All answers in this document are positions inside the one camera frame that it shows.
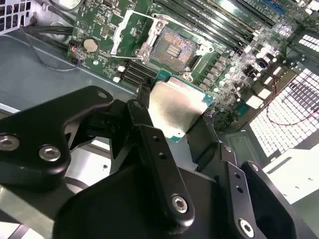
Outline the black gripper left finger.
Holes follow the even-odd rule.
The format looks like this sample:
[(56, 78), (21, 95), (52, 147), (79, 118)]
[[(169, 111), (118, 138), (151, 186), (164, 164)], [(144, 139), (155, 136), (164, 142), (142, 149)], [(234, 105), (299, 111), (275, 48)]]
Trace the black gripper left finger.
[(115, 175), (141, 165), (172, 235), (194, 222), (195, 209), (163, 132), (137, 100), (123, 103), (88, 86), (0, 121), (2, 184), (47, 191), (62, 184), (71, 150), (94, 137), (111, 142)]

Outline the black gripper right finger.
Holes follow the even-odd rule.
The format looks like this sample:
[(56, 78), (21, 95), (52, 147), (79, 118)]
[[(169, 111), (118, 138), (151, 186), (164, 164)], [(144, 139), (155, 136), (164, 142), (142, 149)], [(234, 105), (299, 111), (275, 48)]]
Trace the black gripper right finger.
[(207, 118), (188, 130), (197, 172), (215, 182), (213, 218), (219, 239), (315, 239), (317, 236), (256, 163), (238, 163)]

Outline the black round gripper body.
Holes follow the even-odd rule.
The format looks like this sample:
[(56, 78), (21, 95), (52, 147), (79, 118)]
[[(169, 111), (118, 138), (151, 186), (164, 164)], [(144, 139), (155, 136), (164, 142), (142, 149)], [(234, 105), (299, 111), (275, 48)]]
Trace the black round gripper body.
[[(181, 239), (234, 239), (217, 183), (180, 169), (195, 207)], [(154, 190), (139, 164), (109, 176), (69, 199), (55, 218), (55, 239), (171, 239)]]

